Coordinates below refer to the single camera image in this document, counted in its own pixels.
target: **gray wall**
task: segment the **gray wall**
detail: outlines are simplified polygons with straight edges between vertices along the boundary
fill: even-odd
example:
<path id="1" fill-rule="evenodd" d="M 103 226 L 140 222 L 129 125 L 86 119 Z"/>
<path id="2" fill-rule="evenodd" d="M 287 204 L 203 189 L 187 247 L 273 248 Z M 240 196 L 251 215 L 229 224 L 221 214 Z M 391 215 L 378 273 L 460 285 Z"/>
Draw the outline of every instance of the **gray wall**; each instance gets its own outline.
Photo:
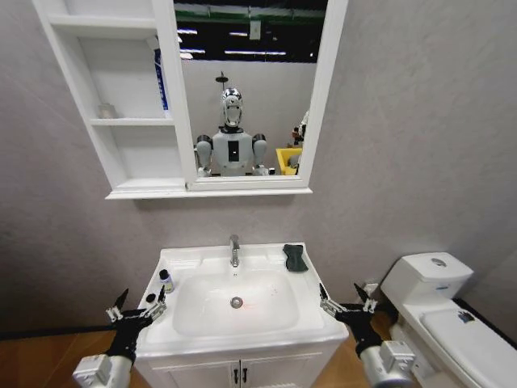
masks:
<path id="1" fill-rule="evenodd" d="M 225 73 L 226 87 L 242 93 L 241 126 L 251 136 L 266 136 L 267 167 L 278 167 L 276 148 L 292 143 L 291 131 L 310 105 L 315 63 L 182 61 L 194 144 L 199 135 L 215 135 L 221 125 L 221 85 L 215 77 Z"/>
<path id="2" fill-rule="evenodd" d="M 106 201 L 28 0 L 0 2 L 0 330 L 106 322 L 162 247 L 305 240 L 330 292 L 450 251 L 468 302 L 517 340 L 517 3 L 353 0 L 310 196 Z"/>

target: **cabinet door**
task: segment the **cabinet door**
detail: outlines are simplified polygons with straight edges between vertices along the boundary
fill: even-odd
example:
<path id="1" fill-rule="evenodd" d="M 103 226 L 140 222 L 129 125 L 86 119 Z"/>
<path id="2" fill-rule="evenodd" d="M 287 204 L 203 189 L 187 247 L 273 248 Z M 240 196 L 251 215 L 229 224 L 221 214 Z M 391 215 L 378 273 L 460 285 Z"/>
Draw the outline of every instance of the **cabinet door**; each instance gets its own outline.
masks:
<path id="1" fill-rule="evenodd" d="M 321 353 L 241 360 L 241 388 L 305 388 L 312 383 Z"/>
<path id="2" fill-rule="evenodd" d="M 164 386 L 174 388 L 240 388 L 239 361 L 153 368 Z"/>

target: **small bottle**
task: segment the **small bottle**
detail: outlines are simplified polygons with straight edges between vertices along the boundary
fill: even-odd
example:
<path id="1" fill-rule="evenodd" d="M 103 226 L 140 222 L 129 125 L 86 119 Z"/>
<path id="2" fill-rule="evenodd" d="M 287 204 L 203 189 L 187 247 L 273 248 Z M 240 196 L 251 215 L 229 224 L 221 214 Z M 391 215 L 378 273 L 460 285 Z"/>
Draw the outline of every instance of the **small bottle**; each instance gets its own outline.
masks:
<path id="1" fill-rule="evenodd" d="M 160 281 L 165 287 L 165 293 L 172 293 L 174 286 L 172 284 L 172 279 L 170 278 L 169 272 L 166 269 L 162 269 L 160 271 Z"/>

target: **robotic hand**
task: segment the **robotic hand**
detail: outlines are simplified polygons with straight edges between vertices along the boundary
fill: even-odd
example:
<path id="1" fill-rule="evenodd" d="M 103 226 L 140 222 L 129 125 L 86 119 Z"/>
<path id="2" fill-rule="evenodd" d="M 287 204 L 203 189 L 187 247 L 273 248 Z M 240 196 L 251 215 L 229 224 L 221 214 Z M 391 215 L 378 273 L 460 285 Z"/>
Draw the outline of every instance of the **robotic hand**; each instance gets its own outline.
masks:
<path id="1" fill-rule="evenodd" d="M 363 304 L 339 305 L 328 298 L 320 284 L 321 308 L 339 322 L 349 326 L 357 341 L 355 352 L 364 364 L 368 382 L 374 388 L 410 386 L 413 384 L 411 368 L 415 355 L 400 341 L 382 341 L 370 321 L 377 301 L 357 284 L 354 284 Z"/>
<path id="2" fill-rule="evenodd" d="M 113 307 L 106 310 L 116 329 L 110 348 L 105 354 L 83 357 L 73 373 L 82 388 L 127 388 L 136 358 L 138 335 L 166 310 L 162 287 L 158 300 L 150 308 L 121 312 L 128 291 L 126 289 Z"/>

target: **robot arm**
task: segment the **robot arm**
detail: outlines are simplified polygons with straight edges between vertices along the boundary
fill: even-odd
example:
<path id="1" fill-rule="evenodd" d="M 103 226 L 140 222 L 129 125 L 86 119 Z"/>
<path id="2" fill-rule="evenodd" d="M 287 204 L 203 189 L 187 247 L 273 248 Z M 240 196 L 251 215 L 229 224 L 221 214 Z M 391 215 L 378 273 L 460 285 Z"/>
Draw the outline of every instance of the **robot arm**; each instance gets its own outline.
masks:
<path id="1" fill-rule="evenodd" d="M 274 175 L 274 168 L 264 166 L 264 155 L 267 151 L 266 137 L 261 133 L 253 136 L 253 175 Z"/>
<path id="2" fill-rule="evenodd" d="M 320 284 L 321 308 L 339 322 L 349 326 L 357 341 L 355 352 L 364 365 L 368 382 L 373 388 L 410 386 L 411 367 L 415 355 L 400 341 L 382 341 L 370 325 L 377 302 L 354 284 L 364 304 L 339 305 L 329 299 Z"/>
<path id="3" fill-rule="evenodd" d="M 199 177 L 207 177 L 212 174 L 210 164 L 212 162 L 213 142 L 210 136 L 201 135 L 197 138 L 197 157 L 201 167 L 197 171 Z"/>
<path id="4" fill-rule="evenodd" d="M 128 289 L 106 310 L 115 326 L 116 334 L 105 354 L 83 357 L 75 369 L 75 381 L 83 388 L 127 388 L 132 364 L 135 362 L 140 331 L 153 323 L 166 309 L 165 290 L 148 309 L 126 310 L 122 305 Z"/>

